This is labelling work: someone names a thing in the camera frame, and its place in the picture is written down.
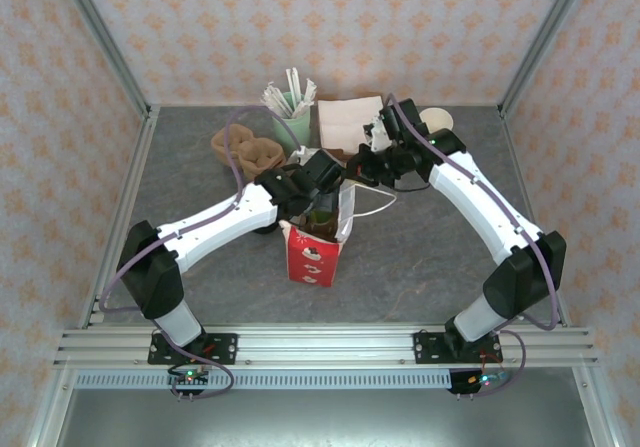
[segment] black mounting bracket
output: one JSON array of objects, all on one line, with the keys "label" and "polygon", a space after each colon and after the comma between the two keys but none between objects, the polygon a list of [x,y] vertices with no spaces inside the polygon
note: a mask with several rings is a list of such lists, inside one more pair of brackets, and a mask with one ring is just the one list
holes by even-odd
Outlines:
[{"label": "black mounting bracket", "polygon": [[[421,330],[413,334],[413,353],[416,364],[480,364],[482,352],[492,354],[502,362],[502,349],[497,335],[487,334],[480,340],[468,343],[455,353],[445,340],[445,332],[427,332]],[[491,357],[484,358],[485,363],[497,363]]]},{"label": "black mounting bracket", "polygon": [[[203,333],[184,350],[218,364],[234,365],[238,353],[238,334]],[[191,359],[173,350],[162,334],[153,334],[147,362],[149,365],[182,365],[191,363]]]}]

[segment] gray table surface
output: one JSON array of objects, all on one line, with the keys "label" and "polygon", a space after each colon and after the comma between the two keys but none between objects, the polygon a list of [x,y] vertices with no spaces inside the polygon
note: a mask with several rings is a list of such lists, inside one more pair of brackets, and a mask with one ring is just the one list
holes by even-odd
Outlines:
[{"label": "gray table surface", "polygon": [[[131,224],[152,225],[193,215],[235,192],[231,170],[210,147],[234,107],[163,107],[151,142]],[[525,212],[514,161],[498,112],[453,107],[454,131],[476,163],[518,210]],[[312,144],[318,145],[316,117]],[[242,115],[239,123],[271,137],[271,119]],[[407,176],[398,187],[422,185]],[[358,191],[356,211],[383,205],[386,197]],[[384,213],[354,222],[334,285],[323,288],[287,279],[279,229],[248,234],[211,253],[184,275],[185,296],[202,323],[227,322],[424,322],[446,321],[471,303],[493,271],[488,250],[462,215],[433,189],[399,194]],[[110,305],[131,300],[119,288]],[[546,302],[534,312],[547,319]],[[106,321],[141,322],[138,314],[110,314]]]}]

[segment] patterned wallpaper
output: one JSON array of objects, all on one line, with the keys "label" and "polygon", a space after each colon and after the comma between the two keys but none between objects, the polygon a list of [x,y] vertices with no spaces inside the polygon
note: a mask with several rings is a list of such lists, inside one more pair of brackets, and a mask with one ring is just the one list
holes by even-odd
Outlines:
[{"label": "patterned wallpaper", "polygon": [[597,328],[640,439],[640,0],[573,9],[509,125],[538,222],[567,237],[572,320]]},{"label": "patterned wallpaper", "polygon": [[139,119],[72,0],[0,0],[0,444],[23,446]]},{"label": "patterned wallpaper", "polygon": [[147,100],[256,102],[296,66],[324,96],[497,104],[554,0],[94,0]]}]

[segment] green cup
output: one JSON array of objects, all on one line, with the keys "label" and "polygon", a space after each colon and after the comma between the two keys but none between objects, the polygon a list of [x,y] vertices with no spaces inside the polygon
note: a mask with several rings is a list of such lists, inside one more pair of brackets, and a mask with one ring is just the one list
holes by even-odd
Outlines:
[{"label": "green cup", "polygon": [[[282,95],[289,103],[289,107],[293,108],[293,103],[291,101],[291,92],[283,92]],[[300,145],[308,146],[309,141],[311,140],[311,109],[307,110],[307,112],[297,119],[283,119],[287,126],[291,129],[291,131],[300,142]],[[296,144],[289,135],[289,132],[285,130],[285,128],[278,122],[276,119],[273,119],[273,131],[276,135],[276,140],[282,145],[284,149],[284,153],[287,157],[296,150]]]}]

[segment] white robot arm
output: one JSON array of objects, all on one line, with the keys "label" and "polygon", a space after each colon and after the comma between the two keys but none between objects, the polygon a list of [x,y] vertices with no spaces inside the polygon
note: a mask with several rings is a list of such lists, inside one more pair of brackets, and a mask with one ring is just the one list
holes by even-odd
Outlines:
[{"label": "white robot arm", "polygon": [[[429,134],[419,120],[413,102],[404,101],[401,108],[417,128],[423,129],[421,135],[471,172],[473,180],[419,145],[403,130],[395,113],[385,108],[381,111],[381,121],[365,126],[370,142],[360,145],[360,151],[347,163],[346,169],[321,150],[303,166],[266,171],[245,188],[241,201],[229,214],[167,241],[152,252],[149,259],[125,274],[125,285],[145,317],[156,321],[175,344],[188,347],[202,333],[202,327],[184,301],[180,276],[196,262],[247,232],[310,210],[322,196],[335,194],[345,178],[393,187],[395,180],[411,171],[418,172],[464,215],[498,266],[485,281],[483,293],[476,301],[445,325],[447,342],[454,356],[473,349],[493,329],[549,295],[540,264],[521,235],[522,231],[534,239],[544,254],[557,289],[566,250],[564,239],[557,232],[542,233],[517,212],[486,179],[464,144],[452,132],[444,130]],[[479,187],[478,181],[498,196],[518,220],[519,230],[513,228],[507,215]],[[229,198],[158,229],[153,229],[147,222],[134,226],[120,265],[151,242],[210,218],[234,201],[235,197]]]}]

